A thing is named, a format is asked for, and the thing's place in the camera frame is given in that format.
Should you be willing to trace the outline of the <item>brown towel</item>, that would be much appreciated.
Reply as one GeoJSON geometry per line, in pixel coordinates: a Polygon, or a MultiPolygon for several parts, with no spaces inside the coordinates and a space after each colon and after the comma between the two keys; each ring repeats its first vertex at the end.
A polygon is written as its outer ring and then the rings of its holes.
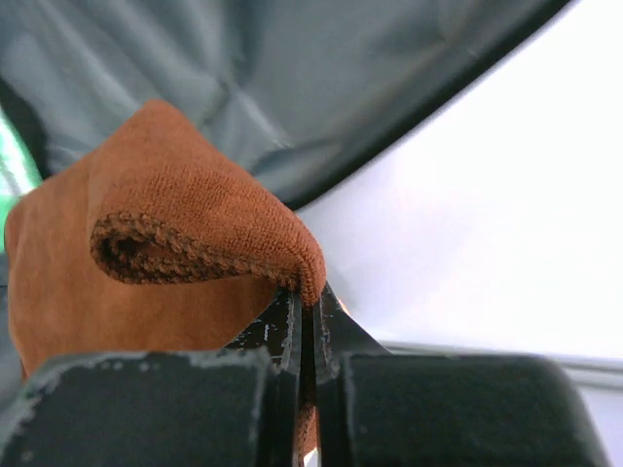
{"type": "Polygon", "coordinates": [[[4,237],[25,377],[64,354],[216,349],[278,288],[310,307],[326,283],[301,219],[164,101],[25,195],[4,237]]]}

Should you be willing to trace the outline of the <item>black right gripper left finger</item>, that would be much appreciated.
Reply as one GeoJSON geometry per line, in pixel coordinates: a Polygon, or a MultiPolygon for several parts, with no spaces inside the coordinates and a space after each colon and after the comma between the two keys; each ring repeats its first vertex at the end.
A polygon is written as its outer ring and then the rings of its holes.
{"type": "Polygon", "coordinates": [[[5,466],[296,466],[301,301],[289,291],[216,351],[43,365],[1,415],[5,466]]]}

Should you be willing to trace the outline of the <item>green tie-dye cloth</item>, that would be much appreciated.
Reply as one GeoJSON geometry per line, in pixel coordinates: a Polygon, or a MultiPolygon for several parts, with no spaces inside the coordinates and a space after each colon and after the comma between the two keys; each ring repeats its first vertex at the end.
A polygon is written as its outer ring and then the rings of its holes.
{"type": "Polygon", "coordinates": [[[1,195],[22,196],[42,183],[35,160],[8,117],[1,112],[1,195]]]}

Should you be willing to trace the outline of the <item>space astronaut kids suitcase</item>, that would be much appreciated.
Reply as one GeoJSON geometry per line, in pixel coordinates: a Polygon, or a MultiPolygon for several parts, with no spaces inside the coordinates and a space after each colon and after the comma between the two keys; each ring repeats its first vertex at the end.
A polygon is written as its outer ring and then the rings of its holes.
{"type": "Polygon", "coordinates": [[[562,8],[560,1],[5,1],[1,101],[50,181],[159,99],[299,208],[562,8]]]}

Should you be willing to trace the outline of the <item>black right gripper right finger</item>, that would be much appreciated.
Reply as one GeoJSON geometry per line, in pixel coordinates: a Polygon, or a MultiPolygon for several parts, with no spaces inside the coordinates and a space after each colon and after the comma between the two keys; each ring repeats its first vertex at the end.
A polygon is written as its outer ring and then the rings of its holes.
{"type": "Polygon", "coordinates": [[[535,355],[395,354],[325,288],[313,309],[322,466],[606,466],[570,378],[535,355]]]}

